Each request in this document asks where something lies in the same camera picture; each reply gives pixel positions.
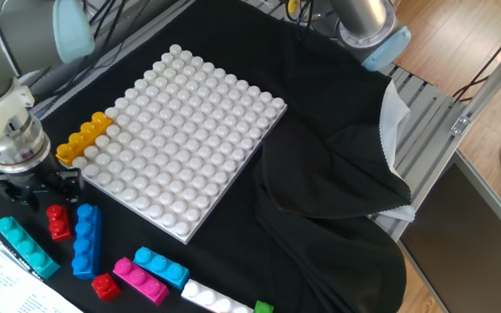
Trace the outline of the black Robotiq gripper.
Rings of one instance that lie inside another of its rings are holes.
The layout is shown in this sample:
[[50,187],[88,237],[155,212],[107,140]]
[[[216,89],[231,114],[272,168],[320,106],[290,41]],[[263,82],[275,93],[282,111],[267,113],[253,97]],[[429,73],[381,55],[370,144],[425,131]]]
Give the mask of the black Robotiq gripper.
[[59,170],[53,158],[0,164],[0,195],[5,199],[38,211],[39,201],[33,190],[45,188],[69,203],[76,203],[81,194],[80,169]]

